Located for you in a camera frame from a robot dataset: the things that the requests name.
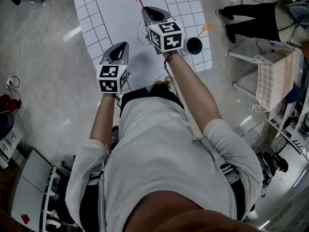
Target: gray floor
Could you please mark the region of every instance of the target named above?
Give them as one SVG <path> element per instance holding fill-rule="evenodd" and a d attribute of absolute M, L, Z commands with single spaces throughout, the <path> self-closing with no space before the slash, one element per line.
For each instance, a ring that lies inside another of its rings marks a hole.
<path fill-rule="evenodd" d="M 23 107 L 19 114 L 27 132 L 27 144 L 34 146 L 52 163 L 71 157 L 81 142 L 88 138 L 101 99 L 96 84 L 92 62 L 87 53 L 73 0 L 52 0 L 50 4 L 49 36 L 41 38 L 46 27 L 48 3 L 14 5 L 10 0 L 0 0 L 0 91 L 4 83 L 16 75 L 16 58 L 19 56 L 18 91 Z M 252 69 L 244 61 L 231 58 L 227 51 L 242 44 L 248 51 L 252 41 L 238 38 L 237 45 L 230 45 L 222 30 L 222 20 L 214 11 L 240 0 L 202 0 L 205 17 L 213 24 L 209 31 L 212 69 L 198 73 L 210 89 L 220 112 L 232 128 L 243 135 L 263 118 L 253 114 L 254 102 L 232 87 L 232 82 Z M 118 121 L 118 109 L 114 116 Z"/>

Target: white box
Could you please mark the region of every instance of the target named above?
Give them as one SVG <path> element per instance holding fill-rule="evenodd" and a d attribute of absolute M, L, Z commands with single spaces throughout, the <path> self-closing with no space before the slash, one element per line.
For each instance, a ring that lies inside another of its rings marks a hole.
<path fill-rule="evenodd" d="M 127 78 L 127 65 L 99 64 L 97 66 L 97 83 L 103 93 L 120 94 Z"/>
<path fill-rule="evenodd" d="M 150 42 L 161 52 L 183 48 L 183 29 L 179 22 L 164 22 L 148 26 Z"/>

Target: red line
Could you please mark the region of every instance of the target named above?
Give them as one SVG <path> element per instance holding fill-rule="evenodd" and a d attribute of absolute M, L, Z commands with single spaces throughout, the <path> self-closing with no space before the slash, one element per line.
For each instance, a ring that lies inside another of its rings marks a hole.
<path fill-rule="evenodd" d="M 143 5 L 143 3 L 141 2 L 141 0 L 140 0 L 140 3 L 141 3 L 141 6 L 144 7 L 144 5 Z"/>

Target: checkered cloth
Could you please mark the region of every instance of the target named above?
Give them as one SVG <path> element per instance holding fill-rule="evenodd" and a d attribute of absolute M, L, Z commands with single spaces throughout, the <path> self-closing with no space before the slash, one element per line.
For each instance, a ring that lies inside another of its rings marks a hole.
<path fill-rule="evenodd" d="M 253 111 L 271 111 L 292 90 L 294 83 L 295 51 L 279 50 L 268 55 L 256 55 L 258 82 Z"/>

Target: waist belt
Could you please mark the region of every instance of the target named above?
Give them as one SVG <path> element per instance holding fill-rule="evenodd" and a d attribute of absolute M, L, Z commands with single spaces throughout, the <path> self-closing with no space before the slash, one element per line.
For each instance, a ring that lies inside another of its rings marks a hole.
<path fill-rule="evenodd" d="M 98 222 L 98 181 L 103 171 L 91 174 L 79 208 L 79 218 L 86 232 L 99 232 Z"/>
<path fill-rule="evenodd" d="M 239 177 L 238 172 L 229 164 L 224 164 L 221 167 L 221 170 L 228 182 L 230 183 L 232 190 L 235 195 L 236 207 L 237 207 L 237 220 L 242 221 L 246 211 L 245 204 L 245 188 Z"/>
<path fill-rule="evenodd" d="M 237 220 L 242 221 L 245 214 L 245 190 L 237 171 L 228 164 L 222 165 L 221 170 L 230 183 L 236 199 Z M 103 171 L 91 174 L 81 201 L 79 216 L 86 232 L 99 232 L 98 219 L 98 181 Z"/>

